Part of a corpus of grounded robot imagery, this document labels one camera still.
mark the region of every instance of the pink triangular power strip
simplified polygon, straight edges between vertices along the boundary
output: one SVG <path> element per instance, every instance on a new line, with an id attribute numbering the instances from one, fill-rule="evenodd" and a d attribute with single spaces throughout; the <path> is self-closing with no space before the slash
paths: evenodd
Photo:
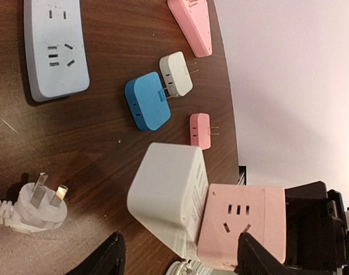
<path id="1" fill-rule="evenodd" d="M 168 0 L 168 6 L 195 56 L 211 56 L 213 46 L 207 0 Z"/>

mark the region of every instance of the white wall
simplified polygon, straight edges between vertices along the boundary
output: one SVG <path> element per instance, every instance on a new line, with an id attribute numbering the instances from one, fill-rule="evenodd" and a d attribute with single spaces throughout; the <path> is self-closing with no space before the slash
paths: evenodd
<path id="1" fill-rule="evenodd" d="M 349 206 L 349 0 L 215 0 L 249 184 L 325 181 Z"/>

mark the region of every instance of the white cable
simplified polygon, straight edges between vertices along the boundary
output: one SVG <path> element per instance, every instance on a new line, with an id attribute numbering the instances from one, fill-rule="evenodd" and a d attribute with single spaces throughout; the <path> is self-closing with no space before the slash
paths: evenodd
<path id="1" fill-rule="evenodd" d="M 10 226 L 14 207 L 11 201 L 0 201 L 0 225 Z"/>
<path id="2" fill-rule="evenodd" d="M 166 272 L 166 275 L 207 275 L 211 274 L 212 269 L 205 267 L 198 261 L 174 262 Z"/>

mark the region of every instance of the blue plug adapter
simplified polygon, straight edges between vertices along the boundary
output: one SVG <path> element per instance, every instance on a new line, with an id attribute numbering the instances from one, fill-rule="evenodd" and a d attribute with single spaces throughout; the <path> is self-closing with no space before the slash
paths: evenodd
<path id="1" fill-rule="evenodd" d="M 167 98 L 156 72 L 129 81 L 125 97 L 136 126 L 142 131 L 156 131 L 170 119 Z"/>

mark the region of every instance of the metal plug pin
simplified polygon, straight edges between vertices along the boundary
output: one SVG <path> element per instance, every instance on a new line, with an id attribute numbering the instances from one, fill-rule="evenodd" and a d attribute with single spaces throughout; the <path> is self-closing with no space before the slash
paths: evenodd
<path id="1" fill-rule="evenodd" d="M 59 207 L 61 202 L 64 200 L 66 193 L 68 192 L 68 188 L 64 185 L 60 185 L 54 197 L 51 199 L 50 204 L 55 207 Z"/>
<path id="2" fill-rule="evenodd" d="M 197 62 L 192 63 L 192 64 L 189 64 L 189 65 L 187 65 L 187 67 L 191 67 L 191 66 L 194 66 L 194 65 L 196 65 L 196 64 L 197 64 Z"/>
<path id="3" fill-rule="evenodd" d="M 210 129 L 219 129 L 219 126 L 210 127 Z M 210 135 L 211 136 L 219 136 L 219 133 L 211 133 L 211 130 L 210 130 Z"/>
<path id="4" fill-rule="evenodd" d="M 45 182 L 46 182 L 46 180 L 47 180 L 48 177 L 49 177 L 49 176 L 46 175 L 46 173 L 44 173 L 44 172 L 39 173 L 39 176 L 38 176 L 38 178 L 37 178 L 37 180 L 36 180 L 36 183 L 35 183 L 35 185 L 34 185 L 33 188 L 32 188 L 32 192 L 35 192 L 37 186 L 39 186 L 39 185 L 40 185 L 40 186 L 45 185 Z"/>
<path id="5" fill-rule="evenodd" d="M 35 185 L 32 188 L 32 198 L 30 200 L 30 203 L 36 208 L 39 208 L 39 205 L 41 204 L 42 199 L 44 198 L 46 194 L 46 190 L 44 188 L 44 184 L 49 176 L 45 173 L 39 173 L 39 176 L 36 180 Z"/>

